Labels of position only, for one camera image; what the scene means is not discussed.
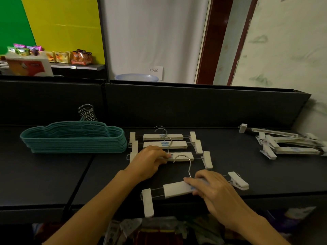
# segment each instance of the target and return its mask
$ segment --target dark red door frame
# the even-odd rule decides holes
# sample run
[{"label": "dark red door frame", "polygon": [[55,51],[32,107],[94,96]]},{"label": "dark red door frame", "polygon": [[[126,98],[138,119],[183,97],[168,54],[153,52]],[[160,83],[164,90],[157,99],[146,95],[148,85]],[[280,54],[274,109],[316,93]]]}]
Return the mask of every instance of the dark red door frame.
[{"label": "dark red door frame", "polygon": [[[238,45],[234,63],[228,79],[227,85],[231,85],[234,77],[237,62],[240,58],[244,45],[247,29],[250,25],[255,6],[258,0],[252,0],[247,14],[247,19],[243,28],[240,43]],[[204,35],[202,53],[197,75],[197,84],[212,85],[214,82],[216,68],[220,56],[220,51],[225,37],[228,18],[231,13],[233,0],[211,0],[207,26]]]}]

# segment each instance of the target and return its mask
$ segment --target forearm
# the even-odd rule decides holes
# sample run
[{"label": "forearm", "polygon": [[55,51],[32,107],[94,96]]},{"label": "forearm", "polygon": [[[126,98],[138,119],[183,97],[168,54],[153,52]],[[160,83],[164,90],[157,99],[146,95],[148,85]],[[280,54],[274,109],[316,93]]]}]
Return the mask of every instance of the forearm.
[{"label": "forearm", "polygon": [[126,171],[119,171],[110,183],[69,219],[45,245],[96,244],[118,207],[138,184]]},{"label": "forearm", "polygon": [[257,214],[245,217],[238,232],[253,245],[290,245],[265,218]]}]

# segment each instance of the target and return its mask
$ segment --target green wall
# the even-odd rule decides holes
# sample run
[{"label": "green wall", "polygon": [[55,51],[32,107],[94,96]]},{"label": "green wall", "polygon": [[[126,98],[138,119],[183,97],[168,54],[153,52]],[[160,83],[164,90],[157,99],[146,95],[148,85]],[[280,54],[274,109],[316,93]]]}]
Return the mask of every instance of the green wall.
[{"label": "green wall", "polygon": [[0,0],[0,14],[0,54],[6,54],[13,43],[35,45],[21,0]]}]

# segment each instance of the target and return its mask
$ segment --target person's left hand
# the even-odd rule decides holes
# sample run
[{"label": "person's left hand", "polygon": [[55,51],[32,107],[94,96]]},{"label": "person's left hand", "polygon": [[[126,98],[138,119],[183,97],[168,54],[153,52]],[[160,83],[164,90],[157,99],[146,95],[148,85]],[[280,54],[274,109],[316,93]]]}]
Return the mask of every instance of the person's left hand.
[{"label": "person's left hand", "polygon": [[166,164],[165,158],[170,158],[171,154],[167,154],[158,146],[148,146],[137,153],[133,161],[127,166],[125,171],[129,172],[132,177],[136,177],[141,182],[151,178],[158,171],[161,164]]}]

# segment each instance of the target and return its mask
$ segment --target yellow snack package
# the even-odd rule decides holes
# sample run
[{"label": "yellow snack package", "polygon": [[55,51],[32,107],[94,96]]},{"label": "yellow snack package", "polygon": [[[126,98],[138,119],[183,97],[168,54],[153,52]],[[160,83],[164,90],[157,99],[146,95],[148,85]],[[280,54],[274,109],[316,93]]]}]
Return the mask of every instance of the yellow snack package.
[{"label": "yellow snack package", "polygon": [[55,63],[56,62],[56,55],[54,52],[49,52],[49,51],[41,51],[39,52],[40,55],[46,55],[49,62]]},{"label": "yellow snack package", "polygon": [[70,64],[70,52],[55,52],[57,63]]}]

